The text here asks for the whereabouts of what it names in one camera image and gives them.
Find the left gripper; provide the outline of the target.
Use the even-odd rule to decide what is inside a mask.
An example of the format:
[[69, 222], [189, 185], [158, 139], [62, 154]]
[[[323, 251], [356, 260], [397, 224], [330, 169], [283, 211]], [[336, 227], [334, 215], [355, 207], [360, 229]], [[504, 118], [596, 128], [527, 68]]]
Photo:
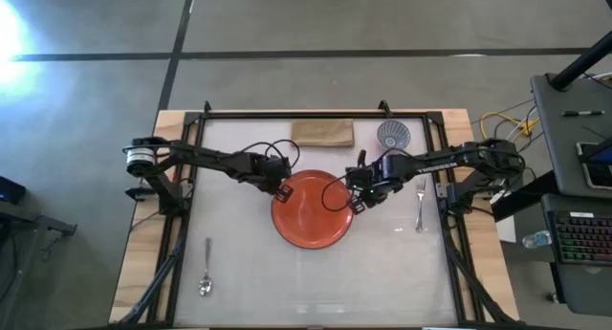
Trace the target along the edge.
[[276, 156], [263, 157], [258, 161], [258, 170], [262, 177], [257, 185], [259, 190], [276, 191], [277, 201], [288, 202], [293, 194], [293, 188], [283, 184], [283, 181], [292, 176], [289, 159]]

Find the dark grey side desk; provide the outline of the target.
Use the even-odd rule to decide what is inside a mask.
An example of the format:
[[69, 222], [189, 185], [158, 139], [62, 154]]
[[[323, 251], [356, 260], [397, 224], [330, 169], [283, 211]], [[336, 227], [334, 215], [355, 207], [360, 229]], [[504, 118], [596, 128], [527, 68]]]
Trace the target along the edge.
[[[591, 79], [577, 79], [560, 92], [546, 76], [530, 79], [559, 191], [567, 196], [612, 199], [611, 189], [586, 184], [577, 143], [612, 139], [612, 90]], [[602, 116], [562, 117], [563, 111], [602, 110]]]

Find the orange round plate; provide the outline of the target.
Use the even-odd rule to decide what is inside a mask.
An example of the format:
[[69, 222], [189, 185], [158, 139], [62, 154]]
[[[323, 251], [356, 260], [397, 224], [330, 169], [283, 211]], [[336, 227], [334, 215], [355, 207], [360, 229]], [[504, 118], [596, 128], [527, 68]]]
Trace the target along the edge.
[[353, 211], [346, 205], [350, 193], [333, 174], [302, 170], [283, 184], [293, 188], [288, 202], [272, 200], [273, 224], [289, 243], [318, 250], [338, 242], [349, 230]]

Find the black floor stand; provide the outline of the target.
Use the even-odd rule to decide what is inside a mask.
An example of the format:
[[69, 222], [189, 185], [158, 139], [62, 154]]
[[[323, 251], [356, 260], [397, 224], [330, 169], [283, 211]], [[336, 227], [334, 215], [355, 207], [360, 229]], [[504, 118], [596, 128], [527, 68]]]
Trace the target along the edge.
[[12, 243], [12, 267], [18, 272], [18, 257], [16, 235], [21, 230], [57, 231], [61, 237], [73, 236], [77, 230], [76, 224], [69, 224], [24, 208], [20, 202], [25, 198], [27, 189], [22, 185], [0, 176], [0, 250], [10, 240]]

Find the backlit rainbow keyboard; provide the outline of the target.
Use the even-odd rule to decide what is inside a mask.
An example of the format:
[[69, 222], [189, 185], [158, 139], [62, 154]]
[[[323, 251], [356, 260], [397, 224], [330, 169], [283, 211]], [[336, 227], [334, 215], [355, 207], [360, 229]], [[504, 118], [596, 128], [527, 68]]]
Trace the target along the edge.
[[612, 266], [612, 213], [551, 210], [546, 220], [559, 263]]

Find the white box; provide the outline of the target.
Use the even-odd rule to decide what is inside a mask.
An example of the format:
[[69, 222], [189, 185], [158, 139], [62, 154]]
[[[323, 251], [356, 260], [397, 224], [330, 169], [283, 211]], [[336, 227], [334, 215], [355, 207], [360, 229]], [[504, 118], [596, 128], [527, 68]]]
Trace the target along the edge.
[[[501, 190], [494, 194], [494, 196], [490, 200], [491, 206], [496, 203], [499, 199], [502, 198], [504, 194], [504, 190]], [[515, 232], [515, 223], [514, 217], [510, 216], [505, 218], [504, 220], [495, 221], [496, 230], [498, 234], [498, 238], [500, 241], [508, 242], [508, 243], [516, 243], [516, 232]]]

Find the clear plastic water bottle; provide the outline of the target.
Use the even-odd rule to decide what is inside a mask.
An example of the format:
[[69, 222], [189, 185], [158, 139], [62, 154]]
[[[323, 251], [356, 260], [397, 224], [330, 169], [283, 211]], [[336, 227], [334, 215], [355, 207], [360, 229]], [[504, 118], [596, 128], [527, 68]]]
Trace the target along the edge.
[[521, 243], [526, 249], [536, 249], [552, 244], [552, 236], [549, 231], [537, 231], [528, 235], [525, 235]]

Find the black pole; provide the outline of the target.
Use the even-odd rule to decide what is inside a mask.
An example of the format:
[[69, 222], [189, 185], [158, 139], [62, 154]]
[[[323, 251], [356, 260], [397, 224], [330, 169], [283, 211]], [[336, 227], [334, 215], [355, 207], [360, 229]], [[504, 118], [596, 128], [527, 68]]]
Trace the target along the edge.
[[563, 92], [584, 72], [597, 64], [612, 52], [612, 31], [580, 55], [575, 61], [554, 77], [549, 77], [549, 85], [555, 90]]

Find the blue striped patterned bowl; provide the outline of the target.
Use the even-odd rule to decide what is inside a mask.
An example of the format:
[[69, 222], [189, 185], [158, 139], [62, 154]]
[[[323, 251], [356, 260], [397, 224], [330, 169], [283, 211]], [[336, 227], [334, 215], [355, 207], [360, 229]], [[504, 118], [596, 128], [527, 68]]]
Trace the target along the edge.
[[388, 120], [377, 129], [377, 139], [384, 148], [406, 148], [411, 141], [411, 134], [406, 125], [399, 121]]

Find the tablet with blue screen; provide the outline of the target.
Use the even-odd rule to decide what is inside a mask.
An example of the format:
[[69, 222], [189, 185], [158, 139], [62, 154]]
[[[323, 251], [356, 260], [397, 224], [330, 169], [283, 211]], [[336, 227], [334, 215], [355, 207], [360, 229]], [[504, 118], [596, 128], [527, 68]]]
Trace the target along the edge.
[[576, 147], [586, 184], [594, 189], [612, 190], [612, 139], [577, 143]]

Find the silver metal spoon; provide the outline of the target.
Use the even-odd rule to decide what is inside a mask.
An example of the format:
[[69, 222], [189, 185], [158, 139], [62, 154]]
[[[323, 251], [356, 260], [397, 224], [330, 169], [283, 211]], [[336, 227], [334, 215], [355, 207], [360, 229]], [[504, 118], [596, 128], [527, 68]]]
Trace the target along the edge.
[[207, 297], [212, 292], [213, 282], [209, 274], [209, 260], [211, 255], [212, 239], [207, 237], [205, 240], [205, 269], [204, 275], [199, 282], [199, 294], [201, 297]]

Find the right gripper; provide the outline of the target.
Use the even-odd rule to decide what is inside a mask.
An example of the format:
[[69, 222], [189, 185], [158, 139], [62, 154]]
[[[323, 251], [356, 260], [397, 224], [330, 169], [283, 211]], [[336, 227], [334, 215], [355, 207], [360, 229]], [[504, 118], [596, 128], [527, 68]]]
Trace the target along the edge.
[[365, 163], [366, 150], [362, 149], [356, 166], [345, 168], [345, 185], [351, 192], [350, 209], [354, 214], [365, 211], [365, 204], [380, 204], [387, 194], [380, 187], [380, 174], [377, 162]]

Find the brown folded napkin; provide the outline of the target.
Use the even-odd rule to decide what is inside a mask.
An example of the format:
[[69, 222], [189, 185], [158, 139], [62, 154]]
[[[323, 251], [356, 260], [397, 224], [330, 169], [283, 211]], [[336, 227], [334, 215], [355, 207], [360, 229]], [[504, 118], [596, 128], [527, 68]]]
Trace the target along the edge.
[[295, 120], [291, 124], [291, 140], [313, 147], [353, 147], [354, 123], [350, 119]]

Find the black aluminium table frame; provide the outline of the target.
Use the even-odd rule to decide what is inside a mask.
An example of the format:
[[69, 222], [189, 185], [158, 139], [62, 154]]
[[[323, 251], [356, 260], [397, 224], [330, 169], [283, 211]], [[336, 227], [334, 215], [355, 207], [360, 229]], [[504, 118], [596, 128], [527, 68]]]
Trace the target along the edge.
[[[154, 133], [168, 140], [200, 143], [205, 124], [212, 120], [322, 120], [419, 118], [429, 133], [430, 146], [459, 144], [473, 138], [464, 109], [407, 110], [388, 108], [380, 102], [374, 110], [163, 110]], [[493, 328], [518, 318], [515, 296], [497, 230], [484, 203], [470, 214], [445, 221], [469, 273], [450, 268], [451, 291], [458, 321], [464, 327]], [[160, 330], [174, 325], [174, 312], [183, 269], [183, 258], [173, 250], [186, 240], [189, 213], [164, 215], [145, 234], [129, 233], [108, 325], [119, 330]]]

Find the dark grey laptop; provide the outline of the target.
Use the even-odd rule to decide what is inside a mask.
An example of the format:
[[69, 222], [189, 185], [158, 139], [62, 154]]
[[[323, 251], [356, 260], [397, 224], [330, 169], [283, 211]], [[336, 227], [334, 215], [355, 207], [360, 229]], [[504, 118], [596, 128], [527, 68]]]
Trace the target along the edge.
[[[598, 199], [546, 194], [541, 205], [546, 226], [551, 210], [612, 213], [612, 202]], [[553, 257], [559, 300], [577, 314], [612, 317], [612, 266], [562, 264]]]

